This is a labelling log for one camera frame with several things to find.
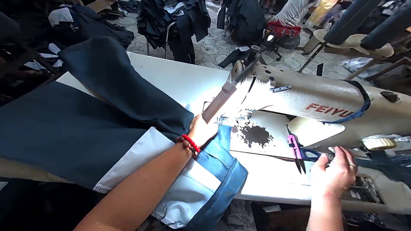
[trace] red beaded bracelet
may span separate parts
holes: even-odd
[[[196,152],[200,153],[201,151],[200,148],[197,147],[197,145],[194,143],[194,141],[190,137],[188,137],[188,135],[182,135],[181,137],[187,140],[191,144],[191,146],[196,150]]]

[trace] white table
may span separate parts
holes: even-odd
[[[202,111],[203,102],[211,101],[229,76],[229,72],[224,70],[130,52],[128,55],[131,64],[143,78],[181,105],[190,104],[193,113]],[[70,73],[65,73],[57,81],[89,92]],[[270,115],[266,117],[264,120],[264,117],[259,116],[255,121],[269,129],[273,140],[278,143],[275,146],[268,145],[267,148],[276,156],[289,157],[291,153],[284,153],[287,142],[284,126],[288,120],[284,115],[278,114],[272,114],[272,118]],[[310,203],[309,169],[312,162],[305,162],[307,175],[301,175],[294,162],[267,156],[267,149],[263,151],[256,146],[244,148],[240,142],[238,138],[231,139],[231,146],[234,149],[231,154],[248,170],[249,175],[236,198],[301,205]],[[359,167],[359,172],[372,176],[386,204],[344,201],[344,209],[411,214],[411,191],[405,188],[403,183],[390,181],[381,172],[373,169]]]

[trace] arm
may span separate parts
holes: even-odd
[[[342,231],[342,193],[355,182],[357,168],[347,150],[335,147],[332,165],[323,154],[311,168],[312,199],[307,231]]]
[[[201,114],[194,117],[188,136],[203,145],[217,132]],[[136,230],[151,214],[191,158],[188,148],[177,143],[125,178],[77,225],[75,231]]]

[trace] white lining fabric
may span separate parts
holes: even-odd
[[[101,178],[93,190],[108,193],[131,173],[173,145],[172,141],[151,127]],[[220,184],[213,174],[194,159],[190,159],[152,216],[172,229],[185,227]]]

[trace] woman's right hand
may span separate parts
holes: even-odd
[[[328,168],[327,163],[328,157],[323,154],[311,168],[312,196],[341,200],[342,193],[356,180],[358,169],[354,157],[344,148],[336,146],[335,158]]]

